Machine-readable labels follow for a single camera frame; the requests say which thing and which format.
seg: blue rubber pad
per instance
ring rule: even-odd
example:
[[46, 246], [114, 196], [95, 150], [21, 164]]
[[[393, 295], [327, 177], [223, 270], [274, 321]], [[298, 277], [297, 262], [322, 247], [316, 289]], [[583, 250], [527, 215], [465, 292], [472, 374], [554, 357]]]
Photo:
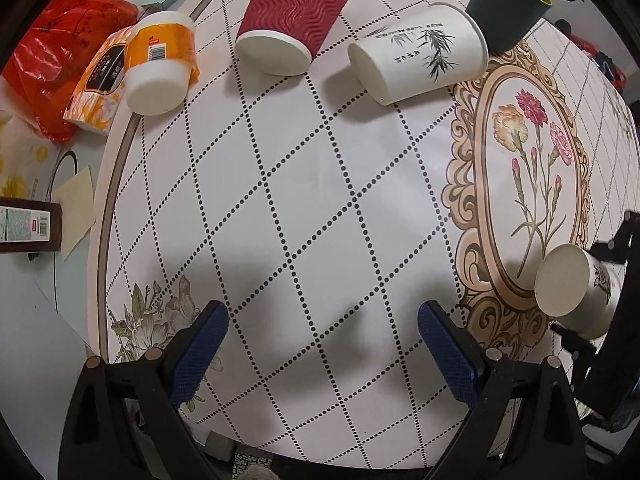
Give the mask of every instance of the blue rubber pad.
[[228, 326], [226, 307], [219, 303], [174, 367], [169, 400], [175, 408], [193, 399]]
[[427, 303], [418, 310], [418, 330], [455, 399], [473, 409], [478, 400], [475, 369]]

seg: dotted diamond pattern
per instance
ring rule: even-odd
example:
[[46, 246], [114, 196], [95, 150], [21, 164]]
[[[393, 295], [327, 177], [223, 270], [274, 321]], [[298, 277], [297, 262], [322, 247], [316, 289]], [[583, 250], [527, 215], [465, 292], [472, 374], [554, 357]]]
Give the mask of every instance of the dotted diamond pattern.
[[[466, 321], [453, 308], [460, 232], [440, 204], [454, 102], [442, 89], [379, 107], [349, 72], [346, 47], [437, 0], [350, 0], [296, 78], [234, 55], [248, 1], [210, 3], [196, 22], [199, 82], [181, 109], [141, 121], [111, 229], [110, 322], [134, 283], [156, 280], [167, 302], [186, 276], [196, 306], [219, 299], [231, 318], [222, 370], [207, 372], [204, 402], [188, 413], [197, 423], [313, 462], [433, 465], [465, 416], [415, 326], [425, 294]], [[609, 238], [637, 206], [628, 110], [548, 23], [527, 41], [553, 69], [592, 161], [590, 237]], [[113, 359], [113, 331], [109, 343]], [[548, 333], [533, 350], [527, 359], [558, 354], [559, 342]]]

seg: dark green cup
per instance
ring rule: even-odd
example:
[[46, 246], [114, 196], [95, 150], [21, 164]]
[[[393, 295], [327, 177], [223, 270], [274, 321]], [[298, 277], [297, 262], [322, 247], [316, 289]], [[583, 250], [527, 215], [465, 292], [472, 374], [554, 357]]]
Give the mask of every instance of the dark green cup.
[[482, 30], [489, 50], [516, 46], [551, 7], [551, 0], [469, 0], [466, 12]]

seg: round table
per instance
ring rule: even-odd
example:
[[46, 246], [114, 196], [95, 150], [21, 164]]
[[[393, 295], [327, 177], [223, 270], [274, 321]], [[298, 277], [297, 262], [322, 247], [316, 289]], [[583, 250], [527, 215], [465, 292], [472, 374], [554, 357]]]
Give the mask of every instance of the round table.
[[350, 0], [308, 73], [280, 78], [234, 55], [249, 0], [210, 0], [184, 106], [139, 121], [123, 106], [108, 141], [103, 355], [137, 358], [222, 300], [228, 334], [183, 412], [362, 468], [433, 465], [465, 416], [418, 334], [425, 300], [486, 347], [570, 370], [533, 280], [553, 247], [606, 240], [637, 208], [629, 110], [543, 20], [481, 80], [379, 106], [348, 43], [435, 1], [468, 0]]

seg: ornate oval frame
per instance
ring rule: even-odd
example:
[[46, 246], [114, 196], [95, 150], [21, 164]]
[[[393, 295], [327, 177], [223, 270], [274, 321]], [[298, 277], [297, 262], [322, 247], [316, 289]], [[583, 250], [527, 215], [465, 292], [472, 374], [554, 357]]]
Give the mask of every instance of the ornate oval frame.
[[447, 167], [442, 202], [463, 231], [456, 248], [456, 270], [464, 286], [462, 303], [469, 309], [466, 328], [486, 348], [501, 348], [518, 358], [535, 346], [548, 326], [533, 290], [517, 285], [504, 269], [492, 229], [486, 171], [486, 128], [495, 91], [508, 78], [536, 86], [555, 108], [575, 155], [576, 212], [570, 243], [587, 243], [589, 161], [577, 136], [575, 121], [553, 75], [540, 64], [526, 42], [492, 57], [484, 77], [453, 87], [456, 118], [451, 124], [453, 160]]

